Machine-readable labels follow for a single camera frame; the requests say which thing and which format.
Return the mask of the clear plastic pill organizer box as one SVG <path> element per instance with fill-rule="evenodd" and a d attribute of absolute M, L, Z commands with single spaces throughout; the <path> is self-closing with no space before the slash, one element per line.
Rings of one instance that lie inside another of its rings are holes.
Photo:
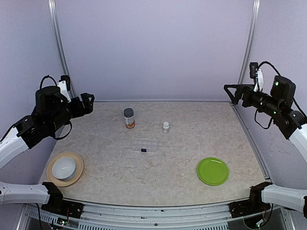
<path fill-rule="evenodd" d="M 135 139 L 132 141 L 131 149 L 140 152 L 156 152 L 158 150 L 157 141 Z"/>

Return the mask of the small white pill bottle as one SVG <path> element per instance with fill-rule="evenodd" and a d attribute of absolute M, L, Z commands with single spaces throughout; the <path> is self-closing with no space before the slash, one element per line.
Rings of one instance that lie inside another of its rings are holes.
<path fill-rule="evenodd" d="M 162 129 L 163 133 L 167 133 L 169 132 L 169 130 L 170 130 L 169 122 L 163 122 L 163 129 Z"/>

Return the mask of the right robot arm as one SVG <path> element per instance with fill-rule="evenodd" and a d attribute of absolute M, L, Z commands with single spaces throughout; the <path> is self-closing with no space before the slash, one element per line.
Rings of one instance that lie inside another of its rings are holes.
<path fill-rule="evenodd" d="M 302 157 L 307 157 L 307 116 L 301 108 L 292 109 L 297 104 L 294 98 L 296 85 L 280 73 L 274 77 L 270 94 L 264 93 L 263 74 L 261 66 L 271 63 L 251 62 L 249 65 L 250 78 L 253 84 L 226 84 L 224 90 L 233 105 L 240 101 L 244 108 L 254 107 L 256 113 L 265 113 L 281 131 L 286 140 L 299 151 Z M 270 182 L 262 182 L 252 186 L 249 197 L 243 201 L 229 204 L 233 218 L 251 215 L 271 208 L 273 205 L 307 214 L 307 192 L 277 186 Z"/>

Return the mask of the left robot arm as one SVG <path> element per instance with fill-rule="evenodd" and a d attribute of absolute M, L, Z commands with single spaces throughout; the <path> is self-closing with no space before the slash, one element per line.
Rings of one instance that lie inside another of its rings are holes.
<path fill-rule="evenodd" d="M 90 114 L 94 110 L 94 95 L 82 93 L 71 98 L 70 77 L 61 76 L 51 86 L 39 86 L 35 92 L 35 107 L 30 115 L 17 121 L 0 140 L 0 166 L 3 168 L 20 154 L 32 149 L 43 139 L 51 137 L 61 140 L 56 132 L 71 126 L 71 120 Z M 67 209 L 67 202 L 61 191 L 52 182 L 41 184 L 0 183 L 0 203 L 49 205 L 57 213 Z"/>

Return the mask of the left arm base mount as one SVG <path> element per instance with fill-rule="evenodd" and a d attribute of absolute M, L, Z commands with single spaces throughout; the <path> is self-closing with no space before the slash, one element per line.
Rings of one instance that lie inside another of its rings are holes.
<path fill-rule="evenodd" d="M 52 182 L 43 182 L 49 194 L 49 200 L 41 206 L 42 210 L 69 218 L 80 219 L 83 204 L 63 199 L 63 194 Z"/>

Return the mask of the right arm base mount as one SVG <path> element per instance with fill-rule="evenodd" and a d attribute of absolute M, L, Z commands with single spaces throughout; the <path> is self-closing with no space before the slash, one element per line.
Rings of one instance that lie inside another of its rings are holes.
<path fill-rule="evenodd" d="M 261 198 L 261 192 L 269 185 L 272 185 L 272 183 L 262 182 L 252 186 L 249 191 L 248 199 L 231 202 L 229 204 L 231 217 L 238 218 L 269 210 L 271 205 L 264 203 Z"/>

